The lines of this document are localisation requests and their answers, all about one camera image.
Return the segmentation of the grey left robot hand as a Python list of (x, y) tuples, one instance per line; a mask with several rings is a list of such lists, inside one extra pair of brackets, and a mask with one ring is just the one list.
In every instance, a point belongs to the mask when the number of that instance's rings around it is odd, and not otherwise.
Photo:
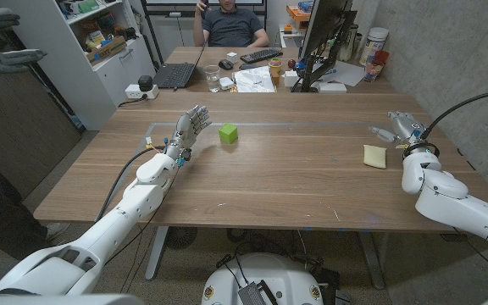
[(181, 160), (189, 161), (191, 159), (191, 147), (197, 136), (212, 123), (208, 118), (206, 106), (199, 107), (196, 105), (183, 113), (176, 123), (172, 138), (164, 149), (164, 154), (170, 156), (178, 164)]

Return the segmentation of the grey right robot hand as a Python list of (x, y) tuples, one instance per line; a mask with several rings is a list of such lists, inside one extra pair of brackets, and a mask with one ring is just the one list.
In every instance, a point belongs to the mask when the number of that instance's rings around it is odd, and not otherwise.
[(420, 143), (421, 135), (425, 132), (424, 125), (416, 120), (410, 113), (388, 112), (394, 132), (370, 126), (369, 130), (384, 142), (398, 143), (409, 146)]

